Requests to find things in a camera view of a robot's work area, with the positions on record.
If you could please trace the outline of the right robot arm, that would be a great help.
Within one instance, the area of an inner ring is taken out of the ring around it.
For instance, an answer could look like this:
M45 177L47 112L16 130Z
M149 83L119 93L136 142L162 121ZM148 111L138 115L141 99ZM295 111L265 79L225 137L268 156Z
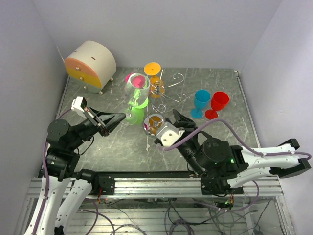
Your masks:
M173 115L175 122L167 118L157 130L155 144L163 151L179 151L190 175L200 178L203 194L242 194L247 182L268 176L295 177L311 169L311 155L298 151L297 139L276 147L252 148L221 118L198 127L177 110ZM204 131L215 122L222 122L240 144L231 145Z

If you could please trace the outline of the green plastic wine glass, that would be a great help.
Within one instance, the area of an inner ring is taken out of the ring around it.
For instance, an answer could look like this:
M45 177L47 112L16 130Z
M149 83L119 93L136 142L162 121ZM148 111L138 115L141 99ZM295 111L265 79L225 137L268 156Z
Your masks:
M127 124L140 124L144 116L144 108L148 105L148 95L142 89L135 89L128 101Z

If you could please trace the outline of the clear wine glass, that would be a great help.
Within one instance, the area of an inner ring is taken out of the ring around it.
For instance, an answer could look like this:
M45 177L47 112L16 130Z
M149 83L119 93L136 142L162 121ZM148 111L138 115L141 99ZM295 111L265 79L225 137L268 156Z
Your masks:
M134 107L142 105L150 91L150 79L141 73L132 73L124 87L125 108L121 110L126 115L122 121L124 125L134 125L137 122L137 114Z

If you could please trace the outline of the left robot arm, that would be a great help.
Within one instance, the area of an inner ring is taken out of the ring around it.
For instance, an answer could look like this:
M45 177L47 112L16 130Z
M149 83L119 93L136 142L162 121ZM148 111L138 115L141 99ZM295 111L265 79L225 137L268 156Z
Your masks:
M93 141L95 134L108 136L125 119L124 113L105 113L83 108L85 120L71 126L65 119L54 120L47 130L49 149L44 153L42 187L27 235L65 235L69 222L88 194L99 191L95 171L83 169L76 175L72 192L64 197L84 142Z

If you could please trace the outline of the red plastic wine glass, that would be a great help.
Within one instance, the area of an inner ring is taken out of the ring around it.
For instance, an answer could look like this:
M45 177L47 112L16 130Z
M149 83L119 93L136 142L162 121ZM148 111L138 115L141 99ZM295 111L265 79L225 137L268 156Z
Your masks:
M218 117L218 111L222 110L229 102L228 94L218 91L213 94L211 99L211 109L205 112L205 117L212 120Z

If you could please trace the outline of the blue plastic wine glass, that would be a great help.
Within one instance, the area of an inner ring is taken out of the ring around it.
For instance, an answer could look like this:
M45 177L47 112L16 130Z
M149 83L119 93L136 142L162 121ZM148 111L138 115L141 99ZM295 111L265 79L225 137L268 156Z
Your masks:
M194 96L194 106L191 110L191 116L195 119L200 119L203 116L203 109L207 107L211 99L211 94L207 90L198 90Z

